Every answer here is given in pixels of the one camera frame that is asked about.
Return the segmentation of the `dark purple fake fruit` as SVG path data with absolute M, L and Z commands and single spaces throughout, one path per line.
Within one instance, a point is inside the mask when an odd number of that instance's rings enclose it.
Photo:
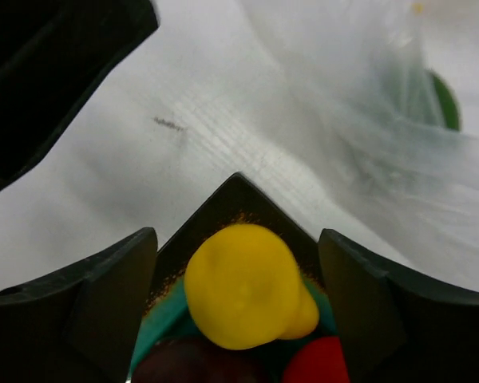
M 132 382 L 273 382 L 272 374 L 245 353 L 197 336 L 157 342 L 133 370 Z

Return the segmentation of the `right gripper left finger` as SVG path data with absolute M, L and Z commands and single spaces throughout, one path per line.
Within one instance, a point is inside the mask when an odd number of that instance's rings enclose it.
M 156 263 L 145 227 L 0 291 L 0 382 L 124 382 Z

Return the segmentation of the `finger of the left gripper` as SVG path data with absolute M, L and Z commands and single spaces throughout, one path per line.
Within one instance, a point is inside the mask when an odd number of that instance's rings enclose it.
M 0 1 L 0 191 L 159 25 L 152 1 Z

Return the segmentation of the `green fake fruit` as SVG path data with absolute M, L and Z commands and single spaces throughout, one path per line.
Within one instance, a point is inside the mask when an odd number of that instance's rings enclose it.
M 382 89 L 405 118 L 461 131 L 461 113 L 456 97 L 433 70 L 394 71 L 383 77 Z

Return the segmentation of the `red fake apple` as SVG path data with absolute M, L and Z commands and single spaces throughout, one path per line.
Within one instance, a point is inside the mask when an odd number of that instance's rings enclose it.
M 350 383 L 339 337 L 322 337 L 306 344 L 287 364 L 281 382 Z

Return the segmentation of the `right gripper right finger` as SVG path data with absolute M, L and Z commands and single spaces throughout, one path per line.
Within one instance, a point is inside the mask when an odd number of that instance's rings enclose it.
M 326 292 L 353 382 L 479 382 L 479 292 L 319 238 Z

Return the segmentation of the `yellow fake lemon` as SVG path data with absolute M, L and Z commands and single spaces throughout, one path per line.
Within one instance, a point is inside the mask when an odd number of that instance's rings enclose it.
M 256 224 L 233 224 L 206 239 L 188 262 L 184 293 L 198 329 L 225 349 L 303 338 L 319 324 L 292 251 Z

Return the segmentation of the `translucent plastic bag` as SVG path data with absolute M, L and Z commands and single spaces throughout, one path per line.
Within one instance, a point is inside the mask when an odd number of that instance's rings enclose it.
M 479 139 L 446 127 L 404 1 L 244 1 L 321 121 L 338 203 L 435 278 L 479 291 Z

